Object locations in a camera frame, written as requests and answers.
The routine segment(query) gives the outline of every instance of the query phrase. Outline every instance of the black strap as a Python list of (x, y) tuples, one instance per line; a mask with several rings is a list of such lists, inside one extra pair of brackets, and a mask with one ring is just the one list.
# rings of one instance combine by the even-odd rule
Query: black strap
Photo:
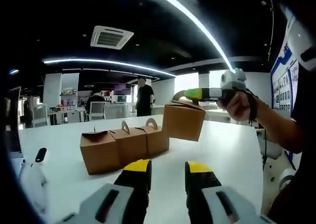
[(249, 120), (254, 121), (257, 118), (258, 105), (257, 105), (257, 102), (252, 94), (247, 92), (246, 95), (248, 97), (249, 106), (250, 106)]

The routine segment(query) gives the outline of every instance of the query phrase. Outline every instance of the ceiling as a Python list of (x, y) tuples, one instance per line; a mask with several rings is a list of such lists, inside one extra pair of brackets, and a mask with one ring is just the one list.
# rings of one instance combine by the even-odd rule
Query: ceiling
[[(271, 56), (270, 0), (178, 0), (214, 36), (233, 67), (269, 72), (284, 36), (285, 19), (274, 2)], [(18, 68), (14, 84), (42, 85), (46, 73), (63, 69), (102, 69), (167, 79), (168, 75), (123, 65), (91, 62), (43, 64), (48, 59), (85, 58), (123, 62), (174, 75), (225, 69), (227, 65), (205, 34), (166, 0), (18, 0), (12, 19), (11, 48)], [(91, 47), (96, 25), (134, 33), (121, 50)], [(199, 66), (177, 67), (205, 61)], [(93, 81), (98, 73), (86, 73)], [(103, 72), (101, 78), (127, 82), (137, 75)]]

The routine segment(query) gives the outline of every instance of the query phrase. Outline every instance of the cardboard box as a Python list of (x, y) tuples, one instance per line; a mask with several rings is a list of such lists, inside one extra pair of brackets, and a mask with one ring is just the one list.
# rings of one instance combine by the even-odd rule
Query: cardboard box
[(205, 110), (198, 104), (172, 100), (164, 106), (162, 131), (169, 137), (198, 141)]
[(169, 150), (169, 137), (161, 130), (153, 118), (149, 118), (146, 125), (140, 127), (147, 138), (147, 156), (152, 157)]
[(121, 168), (117, 142), (108, 131), (82, 134), (80, 150), (89, 175)]
[(122, 128), (110, 131), (118, 145), (118, 156), (122, 166), (147, 158), (146, 133), (143, 130), (129, 128), (122, 121)]

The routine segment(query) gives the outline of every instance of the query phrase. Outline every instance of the ceiling air conditioner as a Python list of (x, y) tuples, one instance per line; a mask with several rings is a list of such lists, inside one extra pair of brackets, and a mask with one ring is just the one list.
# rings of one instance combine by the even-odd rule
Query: ceiling air conditioner
[(94, 27), (90, 46), (120, 50), (133, 35), (130, 31), (97, 25)]

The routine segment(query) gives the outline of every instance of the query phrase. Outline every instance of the human hand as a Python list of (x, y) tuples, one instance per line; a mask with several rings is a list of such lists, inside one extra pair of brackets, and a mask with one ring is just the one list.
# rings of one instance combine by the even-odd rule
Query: human hand
[(225, 107), (219, 100), (218, 107), (227, 110), (228, 114), (235, 121), (246, 121), (250, 115), (250, 105), (246, 93), (237, 91), (231, 101)]

